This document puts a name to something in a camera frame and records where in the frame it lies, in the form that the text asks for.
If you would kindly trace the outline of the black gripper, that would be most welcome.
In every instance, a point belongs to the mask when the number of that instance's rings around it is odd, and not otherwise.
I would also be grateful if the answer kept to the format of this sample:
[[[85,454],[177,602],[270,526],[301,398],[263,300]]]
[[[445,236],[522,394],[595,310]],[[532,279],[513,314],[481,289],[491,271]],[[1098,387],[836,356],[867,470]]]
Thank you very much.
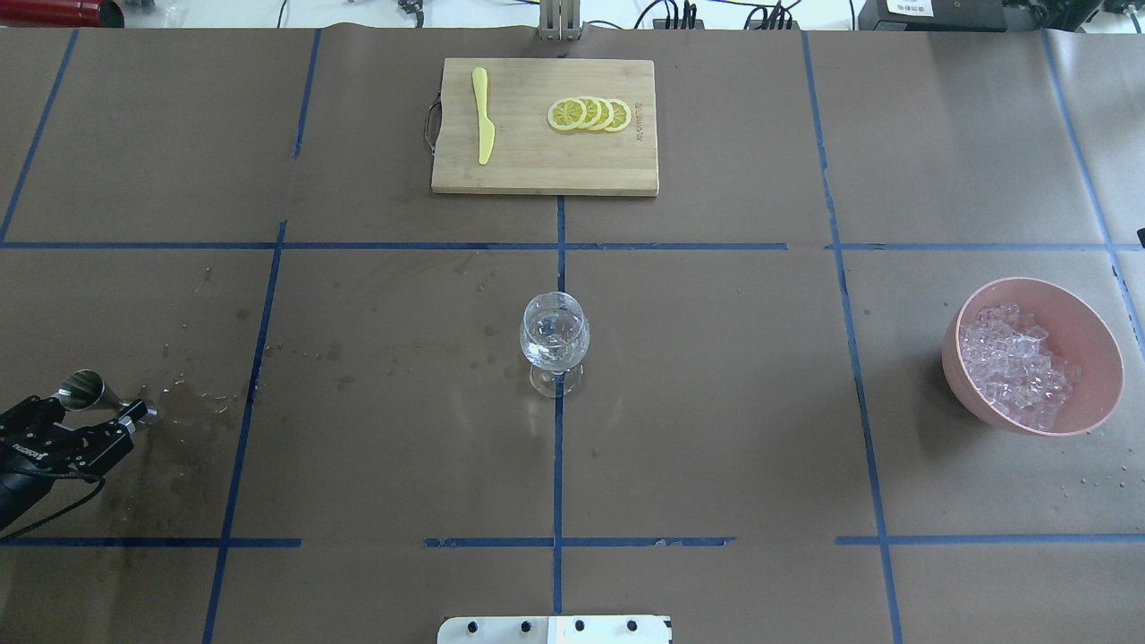
[[[150,424],[149,400],[103,403],[110,421],[68,429],[56,396],[29,396],[1,416],[3,484],[48,484],[58,479],[97,480],[134,448],[132,433]]]

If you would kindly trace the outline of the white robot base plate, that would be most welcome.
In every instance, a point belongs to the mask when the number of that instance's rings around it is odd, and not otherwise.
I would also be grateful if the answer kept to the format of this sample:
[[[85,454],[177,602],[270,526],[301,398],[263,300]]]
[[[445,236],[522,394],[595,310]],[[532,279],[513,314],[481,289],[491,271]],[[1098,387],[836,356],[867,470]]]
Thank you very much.
[[[672,643],[671,618],[654,614],[458,616],[437,643]]]

